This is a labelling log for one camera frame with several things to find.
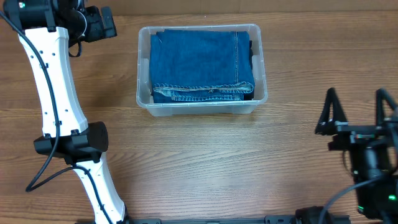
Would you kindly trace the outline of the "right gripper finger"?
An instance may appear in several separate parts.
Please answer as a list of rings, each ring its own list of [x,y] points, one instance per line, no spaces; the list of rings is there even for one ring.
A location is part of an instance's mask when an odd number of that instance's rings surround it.
[[[348,120],[345,116],[336,90],[334,88],[329,88],[326,92],[326,98],[323,110],[318,120],[318,124],[328,124],[336,122],[347,123]]]
[[[384,104],[387,104],[392,110],[390,116],[386,116]],[[376,91],[376,124],[382,126],[384,123],[397,123],[397,102],[383,88]]]

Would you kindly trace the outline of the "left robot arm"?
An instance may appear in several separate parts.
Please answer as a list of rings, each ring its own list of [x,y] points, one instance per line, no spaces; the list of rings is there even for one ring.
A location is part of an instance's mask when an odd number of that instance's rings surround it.
[[[83,1],[5,0],[1,17],[17,32],[34,74],[42,110],[35,151],[48,161],[63,159],[66,169],[77,174],[95,223],[129,223],[106,160],[106,126],[87,121],[70,66],[70,47],[116,36],[111,9]]]

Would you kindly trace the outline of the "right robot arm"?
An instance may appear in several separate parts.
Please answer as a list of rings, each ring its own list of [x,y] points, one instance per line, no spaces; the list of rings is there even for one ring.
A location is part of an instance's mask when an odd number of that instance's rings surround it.
[[[354,190],[359,214],[370,220],[397,223],[397,166],[392,165],[388,149],[397,149],[397,102],[383,88],[376,91],[374,125],[350,125],[334,88],[326,93],[315,134],[331,136],[330,151],[349,155],[345,165],[354,184],[334,195],[322,207],[301,208],[291,223],[350,223],[348,217],[329,212],[342,196]]]

